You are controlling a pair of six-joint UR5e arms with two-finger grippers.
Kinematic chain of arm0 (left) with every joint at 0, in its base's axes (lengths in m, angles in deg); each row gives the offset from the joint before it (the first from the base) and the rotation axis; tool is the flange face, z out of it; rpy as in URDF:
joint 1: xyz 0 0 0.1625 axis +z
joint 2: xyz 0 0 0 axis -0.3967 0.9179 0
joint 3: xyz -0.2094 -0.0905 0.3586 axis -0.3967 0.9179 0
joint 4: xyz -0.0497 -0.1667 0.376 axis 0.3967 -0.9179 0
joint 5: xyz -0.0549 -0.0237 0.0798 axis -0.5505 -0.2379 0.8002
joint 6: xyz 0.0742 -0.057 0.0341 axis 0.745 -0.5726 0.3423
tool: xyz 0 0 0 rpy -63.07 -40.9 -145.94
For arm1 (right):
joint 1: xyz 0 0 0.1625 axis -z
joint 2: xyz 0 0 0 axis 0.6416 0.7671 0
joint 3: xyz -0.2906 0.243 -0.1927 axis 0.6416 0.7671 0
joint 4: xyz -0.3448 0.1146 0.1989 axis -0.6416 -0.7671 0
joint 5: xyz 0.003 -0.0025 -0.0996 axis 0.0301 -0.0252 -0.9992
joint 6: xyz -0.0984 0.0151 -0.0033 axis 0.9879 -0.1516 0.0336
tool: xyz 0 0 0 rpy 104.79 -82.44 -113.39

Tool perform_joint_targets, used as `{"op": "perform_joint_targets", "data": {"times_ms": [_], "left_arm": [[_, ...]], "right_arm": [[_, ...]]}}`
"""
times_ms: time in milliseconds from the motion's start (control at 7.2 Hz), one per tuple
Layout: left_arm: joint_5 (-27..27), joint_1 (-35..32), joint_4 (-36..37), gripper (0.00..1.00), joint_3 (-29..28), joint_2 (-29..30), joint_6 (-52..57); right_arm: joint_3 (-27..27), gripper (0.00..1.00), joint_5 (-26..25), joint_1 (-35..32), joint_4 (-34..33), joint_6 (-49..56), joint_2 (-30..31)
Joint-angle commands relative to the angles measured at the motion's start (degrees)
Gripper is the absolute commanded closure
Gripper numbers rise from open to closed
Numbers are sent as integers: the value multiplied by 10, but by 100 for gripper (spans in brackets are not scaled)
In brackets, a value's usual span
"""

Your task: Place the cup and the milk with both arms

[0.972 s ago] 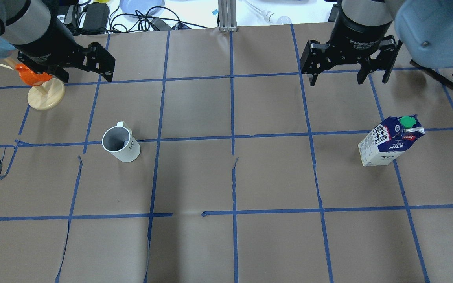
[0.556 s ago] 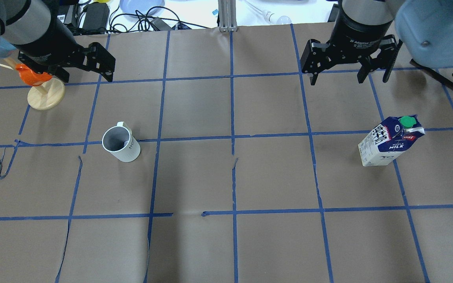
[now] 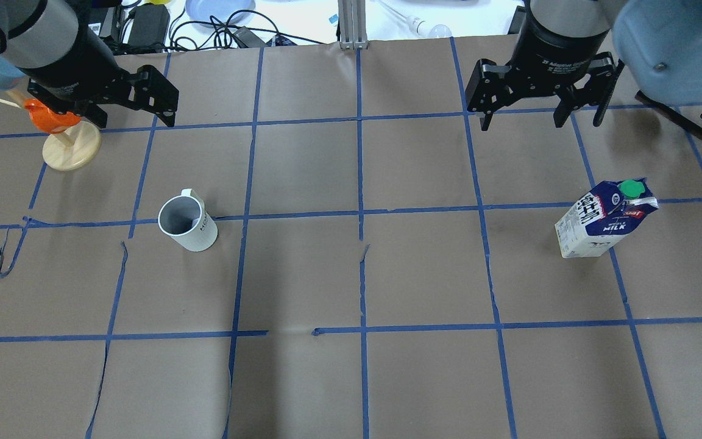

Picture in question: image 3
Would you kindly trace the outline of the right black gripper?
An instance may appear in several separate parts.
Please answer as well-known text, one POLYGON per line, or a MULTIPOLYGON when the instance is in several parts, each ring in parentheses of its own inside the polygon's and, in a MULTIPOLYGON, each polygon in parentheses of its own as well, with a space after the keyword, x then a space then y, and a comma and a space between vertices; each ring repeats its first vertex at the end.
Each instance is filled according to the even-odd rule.
POLYGON ((499 66, 490 59, 476 62, 466 84, 466 110, 480 117, 480 129, 485 132, 496 111, 514 103, 514 93, 549 96, 559 87, 555 127, 563 127, 585 105, 596 108, 593 126, 600 127, 626 66, 621 59, 614 61, 609 52, 597 54, 607 34, 607 27, 579 37, 555 32, 527 11, 507 65, 499 66), (575 87, 587 73, 585 86, 575 87))

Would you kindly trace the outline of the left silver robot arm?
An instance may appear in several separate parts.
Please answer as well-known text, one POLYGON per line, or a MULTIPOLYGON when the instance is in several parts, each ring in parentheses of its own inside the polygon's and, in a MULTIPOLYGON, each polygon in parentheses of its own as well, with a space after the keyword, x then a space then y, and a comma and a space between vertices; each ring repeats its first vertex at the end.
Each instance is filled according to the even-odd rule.
POLYGON ((103 105, 176 123, 179 91, 156 67, 128 72, 88 25, 90 2, 0 1, 0 61, 28 78, 28 92, 50 111, 105 128, 103 105))

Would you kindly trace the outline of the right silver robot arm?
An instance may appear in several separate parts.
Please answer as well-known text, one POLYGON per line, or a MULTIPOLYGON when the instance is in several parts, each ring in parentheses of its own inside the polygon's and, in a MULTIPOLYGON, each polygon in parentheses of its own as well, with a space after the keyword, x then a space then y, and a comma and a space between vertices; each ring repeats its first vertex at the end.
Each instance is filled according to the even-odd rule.
POLYGON ((619 75, 663 104, 702 98, 702 1, 526 1, 510 61, 476 62, 464 92, 482 130, 501 108, 558 97, 556 127, 585 106, 601 125, 619 75))

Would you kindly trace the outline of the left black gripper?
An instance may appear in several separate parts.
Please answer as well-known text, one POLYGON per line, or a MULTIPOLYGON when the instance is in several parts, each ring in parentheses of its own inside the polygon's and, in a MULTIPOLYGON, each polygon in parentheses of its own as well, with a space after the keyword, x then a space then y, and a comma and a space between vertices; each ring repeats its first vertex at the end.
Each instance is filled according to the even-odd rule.
POLYGON ((27 91, 54 112, 80 111, 100 129, 108 113, 100 103, 119 103, 150 112, 166 127, 175 127, 179 90, 155 66, 131 73, 119 66, 108 45, 89 27, 81 28, 69 51, 47 66, 26 69, 27 91))

